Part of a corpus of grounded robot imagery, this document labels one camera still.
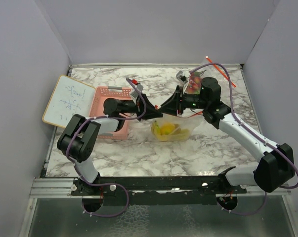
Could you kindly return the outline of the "zip bag with yellow fruit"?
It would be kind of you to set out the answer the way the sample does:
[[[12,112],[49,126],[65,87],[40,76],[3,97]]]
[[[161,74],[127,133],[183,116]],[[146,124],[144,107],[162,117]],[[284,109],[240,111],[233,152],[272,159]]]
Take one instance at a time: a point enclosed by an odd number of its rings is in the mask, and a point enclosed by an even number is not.
[[[186,141],[200,124],[197,115],[186,118],[163,115],[152,120],[151,133],[159,142]]]

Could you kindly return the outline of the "pink plastic basket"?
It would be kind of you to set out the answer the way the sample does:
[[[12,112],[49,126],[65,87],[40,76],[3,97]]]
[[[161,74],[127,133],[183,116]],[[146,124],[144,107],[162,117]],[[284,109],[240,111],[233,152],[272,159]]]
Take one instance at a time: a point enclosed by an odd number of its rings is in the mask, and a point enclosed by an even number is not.
[[[124,101],[131,100],[130,97],[131,88],[127,87],[114,87],[114,86],[98,86],[95,91],[95,95],[92,101],[90,109],[90,117],[104,116],[105,112],[109,112],[110,117],[116,117],[118,112],[114,112],[118,106],[113,102],[105,102],[109,98]],[[106,132],[98,135],[97,138],[113,139],[113,140],[126,140],[128,138],[128,121],[124,122],[124,125],[119,131]]]

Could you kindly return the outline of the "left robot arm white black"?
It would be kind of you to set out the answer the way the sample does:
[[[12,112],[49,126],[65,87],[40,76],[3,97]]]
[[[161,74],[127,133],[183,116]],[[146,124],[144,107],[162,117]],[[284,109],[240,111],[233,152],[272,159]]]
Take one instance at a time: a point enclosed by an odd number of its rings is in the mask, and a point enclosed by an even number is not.
[[[74,165],[78,178],[83,181],[83,189],[89,195],[96,194],[100,188],[100,174],[90,157],[97,137],[122,130],[127,120],[163,116],[145,94],[141,94],[135,102],[108,98],[103,107],[103,116],[85,118],[79,114],[73,115],[57,142],[58,150]]]

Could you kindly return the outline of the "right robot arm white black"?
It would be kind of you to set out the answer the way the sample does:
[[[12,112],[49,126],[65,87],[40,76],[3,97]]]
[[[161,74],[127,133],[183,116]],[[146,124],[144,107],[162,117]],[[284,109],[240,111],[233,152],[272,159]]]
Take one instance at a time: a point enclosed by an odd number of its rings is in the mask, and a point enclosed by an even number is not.
[[[174,94],[158,109],[169,115],[182,114],[185,109],[201,109],[204,119],[216,129],[228,134],[242,145],[258,162],[257,165],[233,167],[222,172],[218,189],[229,193],[239,185],[258,186],[267,193],[273,192],[295,175],[292,148],[284,143],[268,140],[232,112],[221,101],[221,87],[215,78],[201,80],[199,94],[187,94],[177,86]]]

